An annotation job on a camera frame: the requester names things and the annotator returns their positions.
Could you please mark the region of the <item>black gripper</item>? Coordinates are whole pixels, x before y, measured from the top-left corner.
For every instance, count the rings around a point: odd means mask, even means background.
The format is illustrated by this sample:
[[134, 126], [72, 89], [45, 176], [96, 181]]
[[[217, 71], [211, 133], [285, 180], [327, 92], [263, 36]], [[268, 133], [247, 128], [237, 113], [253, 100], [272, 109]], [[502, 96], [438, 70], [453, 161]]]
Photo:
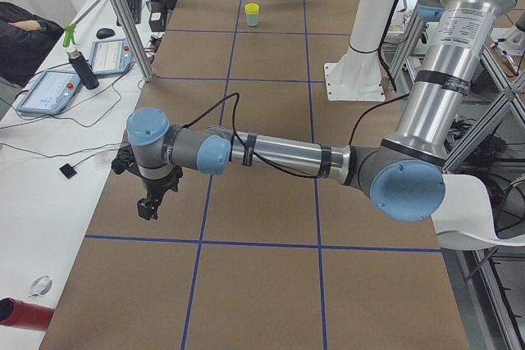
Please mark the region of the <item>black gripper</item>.
[[183, 177], [183, 170], [180, 166], [170, 165], [155, 170], [142, 167], [139, 169], [146, 197], [137, 202], [138, 215], [144, 220], [156, 220], [164, 194], [167, 191], [179, 191], [179, 180]]

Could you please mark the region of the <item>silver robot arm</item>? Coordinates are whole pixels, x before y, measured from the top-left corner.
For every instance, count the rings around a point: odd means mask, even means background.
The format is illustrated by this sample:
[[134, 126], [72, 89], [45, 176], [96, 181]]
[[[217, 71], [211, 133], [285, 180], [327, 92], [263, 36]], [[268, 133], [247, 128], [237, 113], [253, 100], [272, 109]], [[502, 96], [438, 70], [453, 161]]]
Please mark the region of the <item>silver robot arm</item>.
[[428, 218], [449, 188], [446, 135], [518, 0], [418, 0], [441, 18], [408, 95], [376, 44], [347, 45], [398, 1], [179, 0], [126, 122], [142, 213]]

